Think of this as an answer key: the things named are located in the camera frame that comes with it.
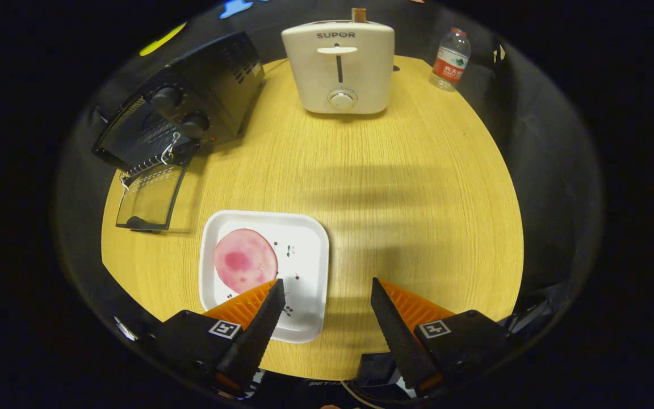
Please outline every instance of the yellow tabletop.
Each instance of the yellow tabletop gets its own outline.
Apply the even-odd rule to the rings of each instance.
[[[307,344],[271,341],[261,363],[305,378],[354,378],[361,354],[388,351],[370,306],[372,277],[456,313],[505,318],[524,248],[503,158],[464,98],[428,82],[426,62],[396,56],[395,65],[388,108],[368,116],[306,112],[289,63],[265,65],[244,137],[193,158],[170,230],[116,228],[116,174],[102,221],[104,265],[160,320],[203,312],[200,239],[213,213],[316,218],[330,240],[324,329]]]

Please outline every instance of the water bottle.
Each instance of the water bottle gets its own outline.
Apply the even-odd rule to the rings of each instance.
[[[428,80],[441,90],[452,91],[461,80],[468,59],[471,57],[471,45],[466,33],[453,27],[441,39],[438,47],[438,56],[433,64],[433,72]]]

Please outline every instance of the yellow light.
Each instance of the yellow light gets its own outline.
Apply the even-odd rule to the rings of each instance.
[[[166,44],[166,42],[168,42],[170,39],[175,37],[176,34],[178,34],[179,31],[181,31],[185,26],[186,26],[186,23],[183,23],[180,26],[178,26],[178,27],[174,28],[173,30],[171,30],[170,33],[163,36],[162,39],[155,40],[152,43],[148,44],[148,46],[146,46],[145,48],[140,50],[140,56],[143,57],[144,55],[148,55],[148,54],[151,54],[151,52],[156,51],[156,49],[158,49],[158,47],[160,47],[163,44]]]

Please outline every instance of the plate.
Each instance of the plate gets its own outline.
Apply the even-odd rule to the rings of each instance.
[[[200,243],[198,289],[207,310],[238,295],[227,287],[213,265],[216,244],[231,231],[250,228],[264,236],[277,254],[277,278],[284,281],[286,306],[272,339],[303,344],[322,331],[327,301],[329,239],[311,217],[292,213],[221,210],[213,213]]]

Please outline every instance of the bottle label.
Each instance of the bottle label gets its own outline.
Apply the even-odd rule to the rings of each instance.
[[[433,73],[444,80],[458,82],[461,80],[468,57],[456,54],[447,48],[438,47],[438,57],[433,64]]]

